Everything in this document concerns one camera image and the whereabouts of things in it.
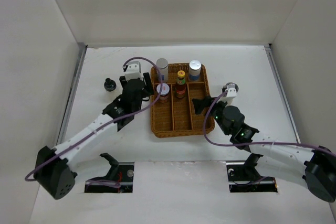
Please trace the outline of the red sauce bottle yellow cap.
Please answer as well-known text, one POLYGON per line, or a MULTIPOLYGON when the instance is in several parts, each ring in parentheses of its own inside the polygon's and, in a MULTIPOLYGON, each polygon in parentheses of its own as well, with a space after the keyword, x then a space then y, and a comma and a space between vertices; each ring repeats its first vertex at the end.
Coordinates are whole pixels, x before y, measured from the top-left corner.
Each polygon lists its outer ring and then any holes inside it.
POLYGON ((183 98, 186 93, 186 81, 185 72, 180 70, 177 72, 176 84, 175 84, 175 94, 177 98, 183 98))

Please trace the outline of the black-cap white sauce bottle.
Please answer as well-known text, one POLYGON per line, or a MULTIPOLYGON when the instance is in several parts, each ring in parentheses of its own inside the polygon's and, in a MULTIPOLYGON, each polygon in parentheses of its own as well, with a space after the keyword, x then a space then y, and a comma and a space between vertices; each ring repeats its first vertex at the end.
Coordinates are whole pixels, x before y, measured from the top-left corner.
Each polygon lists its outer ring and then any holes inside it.
POLYGON ((106 78, 105 82, 104 82, 104 88, 106 91, 108 92, 112 92, 116 89, 117 84, 114 80, 110 79, 110 78, 106 78))

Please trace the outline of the silver-lid salt shaker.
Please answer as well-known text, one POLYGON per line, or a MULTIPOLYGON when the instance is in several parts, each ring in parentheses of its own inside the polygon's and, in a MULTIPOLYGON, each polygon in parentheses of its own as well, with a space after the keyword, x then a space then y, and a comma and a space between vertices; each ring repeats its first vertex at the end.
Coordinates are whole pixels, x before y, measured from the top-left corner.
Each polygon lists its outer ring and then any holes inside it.
POLYGON ((167 83, 169 79, 169 63, 165 58, 159 58, 156 61, 156 65, 159 68, 160 74, 158 75, 158 81, 167 83))
POLYGON ((188 79, 191 82, 196 82, 199 80, 201 74, 202 64, 198 60, 192 60, 189 63, 188 68, 188 79))

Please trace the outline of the white-lid jar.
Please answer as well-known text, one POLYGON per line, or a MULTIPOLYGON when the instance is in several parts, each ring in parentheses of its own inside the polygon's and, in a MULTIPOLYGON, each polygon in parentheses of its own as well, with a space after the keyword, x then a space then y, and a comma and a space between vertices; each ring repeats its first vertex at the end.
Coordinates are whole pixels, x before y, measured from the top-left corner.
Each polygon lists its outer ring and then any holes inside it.
POLYGON ((168 84, 158 84, 156 87, 157 93, 160 93, 159 101, 161 103, 165 103, 168 101, 169 95, 170 95, 170 87, 168 84))

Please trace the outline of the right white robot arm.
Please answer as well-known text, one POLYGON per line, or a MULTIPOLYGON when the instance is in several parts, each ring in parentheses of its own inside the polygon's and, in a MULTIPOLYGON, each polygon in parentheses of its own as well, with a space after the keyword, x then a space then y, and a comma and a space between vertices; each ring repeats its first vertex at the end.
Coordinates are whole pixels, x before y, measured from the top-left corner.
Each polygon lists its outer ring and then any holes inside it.
POLYGON ((221 96, 192 100, 196 114, 207 108, 222 132, 230 137, 224 147, 250 153, 244 175, 251 180, 274 177, 300 185, 317 198, 335 202, 335 153, 323 146, 280 142, 245 123, 236 106, 221 101, 221 96))

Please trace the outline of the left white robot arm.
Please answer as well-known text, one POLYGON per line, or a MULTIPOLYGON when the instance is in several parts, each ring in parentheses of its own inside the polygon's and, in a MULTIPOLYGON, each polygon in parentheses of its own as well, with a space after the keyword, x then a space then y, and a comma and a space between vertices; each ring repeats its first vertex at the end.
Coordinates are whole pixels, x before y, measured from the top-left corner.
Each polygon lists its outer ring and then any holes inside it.
POLYGON ((81 181, 94 185, 119 188, 119 162, 108 153, 85 161, 84 155, 109 136, 117 135, 134 120, 141 110, 142 101, 154 95, 149 73, 127 80, 120 78, 122 94, 107 105, 102 113, 85 129, 71 139, 39 150, 36 158, 34 179, 52 196, 65 197, 81 181))

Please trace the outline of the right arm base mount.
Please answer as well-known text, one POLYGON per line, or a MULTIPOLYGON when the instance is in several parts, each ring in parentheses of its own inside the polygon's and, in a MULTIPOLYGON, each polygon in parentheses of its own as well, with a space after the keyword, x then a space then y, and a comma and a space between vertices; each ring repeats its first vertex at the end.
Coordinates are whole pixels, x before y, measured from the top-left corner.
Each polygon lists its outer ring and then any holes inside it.
POLYGON ((245 161, 226 163, 229 191, 231 193, 277 193, 277 183, 272 177, 260 176, 256 170, 261 155, 250 154, 245 161))

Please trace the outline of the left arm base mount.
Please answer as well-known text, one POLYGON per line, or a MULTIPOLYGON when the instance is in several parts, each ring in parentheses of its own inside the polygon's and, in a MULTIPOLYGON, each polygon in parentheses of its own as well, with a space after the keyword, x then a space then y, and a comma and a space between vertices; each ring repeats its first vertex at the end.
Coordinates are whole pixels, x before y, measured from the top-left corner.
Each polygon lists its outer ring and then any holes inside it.
POLYGON ((85 184, 85 193, 132 193, 135 163, 118 162, 108 153, 100 154, 109 164, 104 176, 91 178, 85 184))

